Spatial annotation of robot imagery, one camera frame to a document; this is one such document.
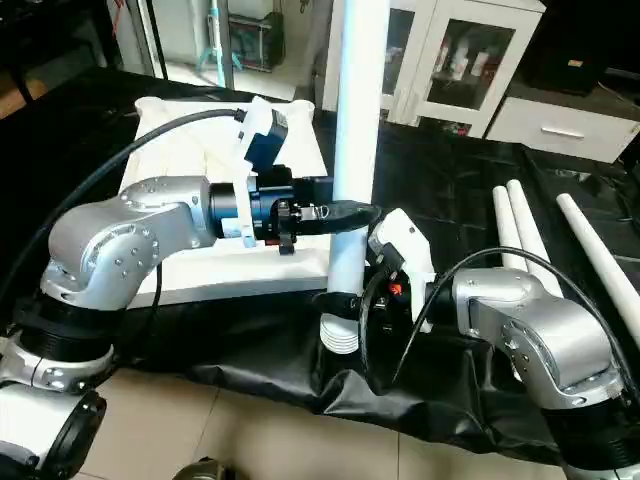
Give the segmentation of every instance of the drawer handle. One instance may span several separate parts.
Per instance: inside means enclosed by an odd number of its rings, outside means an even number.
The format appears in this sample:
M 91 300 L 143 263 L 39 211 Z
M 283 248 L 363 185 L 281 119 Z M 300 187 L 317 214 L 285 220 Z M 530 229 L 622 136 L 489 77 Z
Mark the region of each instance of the drawer handle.
M 552 133 L 554 135 L 560 135 L 561 137 L 575 138 L 576 140 L 582 140 L 584 138 L 582 133 L 572 132 L 570 130 L 560 130 L 553 127 L 541 127 L 540 129 L 544 133 Z

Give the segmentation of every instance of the robotic arm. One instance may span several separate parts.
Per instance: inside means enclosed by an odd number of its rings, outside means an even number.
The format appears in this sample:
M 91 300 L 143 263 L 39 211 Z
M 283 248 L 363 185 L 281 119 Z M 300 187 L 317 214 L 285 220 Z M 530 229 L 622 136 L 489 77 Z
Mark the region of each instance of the robotic arm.
M 415 321 L 413 297 L 426 296 L 423 280 L 433 275 L 428 241 L 395 210 L 374 229 L 369 246 L 382 257 L 391 250 L 397 270 L 408 274 Z M 629 385 L 610 339 L 591 313 L 549 294 L 533 275 L 502 268 L 459 270 L 443 301 L 455 306 L 460 334 L 489 342 L 511 359 L 547 421 L 568 478 L 640 478 L 637 406 L 627 398 Z
M 119 320 L 163 259 L 240 236 L 289 255 L 297 235 L 348 231 L 378 218 L 370 205 L 331 203 L 331 178 L 294 179 L 273 166 L 286 128 L 275 114 L 265 118 L 265 128 L 249 132 L 256 124 L 250 111 L 241 135 L 258 175 L 218 184 L 150 178 L 57 221 L 41 292 L 19 305 L 20 331 L 0 360 L 0 478 L 63 480 L 79 471 L 106 411 L 94 388 L 113 363 Z

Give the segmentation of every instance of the cabinet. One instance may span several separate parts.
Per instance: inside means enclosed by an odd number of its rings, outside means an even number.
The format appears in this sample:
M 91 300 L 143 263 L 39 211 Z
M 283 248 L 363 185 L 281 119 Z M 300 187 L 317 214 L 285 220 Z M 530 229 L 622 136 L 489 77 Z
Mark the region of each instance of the cabinet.
M 345 1 L 335 0 L 323 108 L 336 110 Z M 382 108 L 481 137 L 544 12 L 538 0 L 392 0 Z
M 487 138 L 612 163 L 640 131 L 640 110 L 597 86 L 584 97 L 515 78 Z

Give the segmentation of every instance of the white tube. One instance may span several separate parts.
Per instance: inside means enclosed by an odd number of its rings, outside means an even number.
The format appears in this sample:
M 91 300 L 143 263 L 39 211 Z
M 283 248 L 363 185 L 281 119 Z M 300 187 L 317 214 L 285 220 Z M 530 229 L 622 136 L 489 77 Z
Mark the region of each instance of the white tube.
M 334 200 L 371 201 L 389 0 L 347 0 L 342 29 Z M 367 228 L 331 238 L 329 292 L 362 293 Z M 320 338 L 335 353 L 358 349 L 358 324 L 323 314 Z
M 524 190 L 522 190 L 522 185 L 518 180 L 509 180 L 507 182 L 507 190 L 509 192 L 509 201 L 511 202 L 511 209 L 513 210 L 513 216 L 515 217 L 516 226 L 518 227 L 518 236 L 520 237 L 522 248 L 549 261 L 549 255 L 547 254 L 546 248 L 544 248 L 542 237 L 533 219 L 533 214 L 529 208 L 527 197 L 524 195 Z M 558 279 L 553 273 L 529 260 L 527 260 L 527 270 L 542 282 L 547 292 L 556 297 L 563 297 Z
M 503 247 L 522 248 L 516 220 L 513 218 L 511 202 L 507 189 L 498 186 L 493 189 L 493 205 L 496 210 L 496 222 L 498 224 L 498 237 Z M 516 255 L 502 254 L 502 264 L 507 268 L 516 268 L 527 271 L 527 263 L 524 258 Z
M 568 193 L 556 198 L 571 230 L 602 280 L 636 345 L 640 347 L 640 296 Z

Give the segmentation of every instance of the floor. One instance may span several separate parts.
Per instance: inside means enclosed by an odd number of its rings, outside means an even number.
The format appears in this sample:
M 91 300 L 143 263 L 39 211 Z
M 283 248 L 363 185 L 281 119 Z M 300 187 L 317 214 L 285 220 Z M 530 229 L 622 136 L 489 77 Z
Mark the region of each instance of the floor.
M 215 65 L 208 64 L 201 73 L 195 66 L 167 61 L 169 80 L 192 85 L 217 85 L 218 72 Z M 253 92 L 259 95 L 293 100 L 293 94 L 301 72 L 302 53 L 290 51 L 283 62 L 273 72 L 256 70 L 235 70 L 233 73 L 234 90 Z
M 80 480 L 171 480 L 206 456 L 252 480 L 565 478 L 556 467 L 427 444 L 170 376 L 122 370 L 99 390 L 109 407 Z

